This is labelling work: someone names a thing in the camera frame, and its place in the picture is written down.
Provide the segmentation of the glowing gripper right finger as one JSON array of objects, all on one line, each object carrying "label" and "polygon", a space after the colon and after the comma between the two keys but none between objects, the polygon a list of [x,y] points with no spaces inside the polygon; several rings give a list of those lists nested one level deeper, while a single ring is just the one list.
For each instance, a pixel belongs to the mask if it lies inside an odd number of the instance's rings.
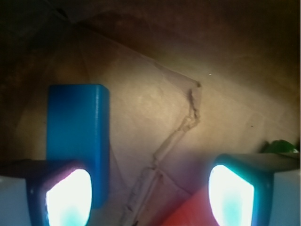
[{"label": "glowing gripper right finger", "polygon": [[299,153],[221,154],[208,181],[220,226],[299,226]]}]

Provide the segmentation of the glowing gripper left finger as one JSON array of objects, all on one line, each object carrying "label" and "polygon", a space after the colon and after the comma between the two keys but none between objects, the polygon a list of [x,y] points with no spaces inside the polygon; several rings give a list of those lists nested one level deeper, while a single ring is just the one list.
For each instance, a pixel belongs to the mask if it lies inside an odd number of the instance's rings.
[{"label": "glowing gripper left finger", "polygon": [[79,161],[0,162],[2,226],[85,226],[91,176]]}]

